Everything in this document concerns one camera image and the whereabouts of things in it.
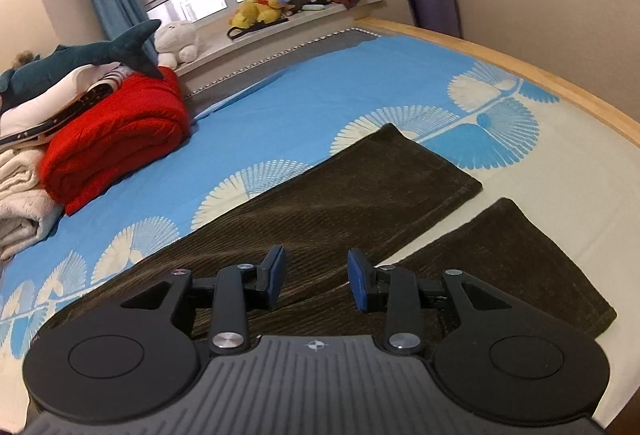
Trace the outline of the blue shark plush toy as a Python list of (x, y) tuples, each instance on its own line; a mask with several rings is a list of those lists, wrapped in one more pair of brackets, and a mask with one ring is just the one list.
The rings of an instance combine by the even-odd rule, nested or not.
[(1, 111), (13, 109), (42, 95), (78, 67), (116, 62), (147, 77), (160, 79), (162, 73), (144, 50), (145, 42), (159, 28), (160, 21), (150, 19), (131, 27), (111, 41), (59, 45), (47, 57), (6, 70), (1, 74)]

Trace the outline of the cream folded clothing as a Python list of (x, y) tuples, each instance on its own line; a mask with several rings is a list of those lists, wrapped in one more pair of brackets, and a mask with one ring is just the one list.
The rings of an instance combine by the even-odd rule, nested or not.
[(1, 116), (1, 150), (39, 147), (64, 126), (115, 93), (134, 70), (117, 62), (86, 65), (43, 94)]

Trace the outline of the dark brown corduroy pants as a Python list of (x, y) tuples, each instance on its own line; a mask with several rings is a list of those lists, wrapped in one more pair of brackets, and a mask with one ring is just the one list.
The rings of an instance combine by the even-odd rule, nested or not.
[[(48, 321), (65, 325), (176, 268), (196, 278), (270, 247), (288, 253), (277, 309), (250, 323), (270, 333), (343, 335), (381, 325), (357, 313), (347, 289), (353, 247), (378, 264), (480, 193), (480, 183), (393, 126), (241, 204), (68, 304)], [(589, 337), (615, 320), (615, 309), (584, 273), (510, 199), (401, 261), (421, 278), (457, 268)]]

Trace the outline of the purple rolled yoga mat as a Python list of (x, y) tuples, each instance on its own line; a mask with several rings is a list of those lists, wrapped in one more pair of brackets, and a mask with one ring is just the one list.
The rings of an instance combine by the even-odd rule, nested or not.
[(416, 27), (462, 38), (457, 0), (407, 0)]

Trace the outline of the red folded knit blanket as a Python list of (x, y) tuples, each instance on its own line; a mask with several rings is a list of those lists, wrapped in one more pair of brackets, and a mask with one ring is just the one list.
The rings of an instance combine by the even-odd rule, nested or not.
[(130, 173), (174, 151), (190, 118), (174, 70), (132, 73), (119, 90), (56, 134), (39, 166), (44, 189), (68, 216)]

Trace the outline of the yellow bear plush toy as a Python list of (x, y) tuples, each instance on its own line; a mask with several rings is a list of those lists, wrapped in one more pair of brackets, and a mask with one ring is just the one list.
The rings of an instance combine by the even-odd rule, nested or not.
[(232, 29), (250, 30), (271, 25), (283, 18), (291, 0), (245, 0), (241, 2), (229, 20)]

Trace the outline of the wooden bed frame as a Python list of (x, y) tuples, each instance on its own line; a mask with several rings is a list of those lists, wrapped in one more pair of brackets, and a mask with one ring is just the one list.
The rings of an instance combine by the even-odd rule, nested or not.
[(499, 67), (507, 72), (538, 85), (540, 88), (559, 96), (582, 111), (590, 114), (604, 125), (622, 135), (636, 146), (639, 146), (640, 128), (639, 123), (633, 118), (624, 114), (613, 105), (605, 102), (596, 95), (591, 94), (585, 88), (564, 80), (563, 78), (536, 67), (528, 62), (512, 57), (510, 55), (494, 51), (484, 45), (447, 36), (435, 31), (416, 28), (413, 26), (400, 24), (399, 22), (384, 20), (380, 18), (365, 17), (356, 20), (358, 27), (370, 30), (385, 31), (402, 36), (411, 36), (422, 41), (436, 44), (448, 50), (471, 56), (482, 62)]

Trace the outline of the white plush toy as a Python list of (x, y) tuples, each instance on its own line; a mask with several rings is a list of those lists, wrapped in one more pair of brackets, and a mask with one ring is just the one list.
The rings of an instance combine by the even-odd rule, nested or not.
[(198, 32), (190, 21), (173, 21), (154, 34), (158, 64), (176, 70), (198, 58)]

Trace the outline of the blue white patterned bedsheet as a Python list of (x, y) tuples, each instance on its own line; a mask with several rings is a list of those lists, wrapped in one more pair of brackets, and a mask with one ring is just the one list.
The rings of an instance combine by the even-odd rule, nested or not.
[(191, 139), (112, 186), (17, 254), (1, 284), (1, 425), (24, 426), (22, 361), (44, 319), (161, 247), (393, 124), (480, 181), (418, 244), (506, 197), (616, 311), (601, 335), (611, 422), (639, 385), (639, 149), (565, 98), (495, 62), (425, 41), (370, 38), (269, 74), (207, 105)]

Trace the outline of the grey mattress edge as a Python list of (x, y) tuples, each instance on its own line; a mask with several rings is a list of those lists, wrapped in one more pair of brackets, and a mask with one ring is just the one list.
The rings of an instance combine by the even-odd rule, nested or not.
[(207, 73), (205, 80), (196, 83), (196, 88), (184, 96), (186, 110), (192, 121), (198, 121), (218, 108), (232, 103), (234, 99), (240, 98), (252, 86), (258, 85), (263, 80), (277, 77), (288, 67), (380, 37), (380, 34), (363, 28), (347, 28), (288, 47), (252, 62), (244, 62), (241, 67), (233, 68), (224, 76)]

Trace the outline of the white folded blanket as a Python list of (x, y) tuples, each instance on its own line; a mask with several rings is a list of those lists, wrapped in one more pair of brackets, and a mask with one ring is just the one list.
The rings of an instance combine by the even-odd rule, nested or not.
[(1, 154), (1, 263), (46, 238), (62, 214), (42, 186), (40, 148), (9, 149)]

